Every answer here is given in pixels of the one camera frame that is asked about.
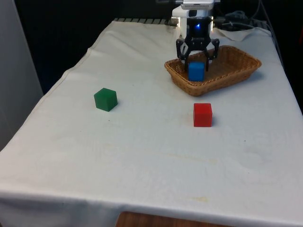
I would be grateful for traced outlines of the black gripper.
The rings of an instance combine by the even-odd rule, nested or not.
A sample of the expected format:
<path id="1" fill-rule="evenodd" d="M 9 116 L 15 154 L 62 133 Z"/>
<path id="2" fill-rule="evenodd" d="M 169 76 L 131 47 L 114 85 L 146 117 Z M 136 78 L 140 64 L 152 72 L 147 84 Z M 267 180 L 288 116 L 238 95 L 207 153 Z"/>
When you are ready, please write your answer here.
<path id="1" fill-rule="evenodd" d="M 186 38 L 176 40 L 177 57 L 184 63 L 184 70 L 188 70 L 188 57 L 192 50 L 204 50 L 206 57 L 205 70 L 209 70 L 209 61 L 216 59 L 218 56 L 219 39 L 210 38 L 212 18 L 209 16 L 196 16 L 187 18 L 187 35 Z M 213 55 L 210 55 L 207 46 L 212 43 L 214 46 Z"/>

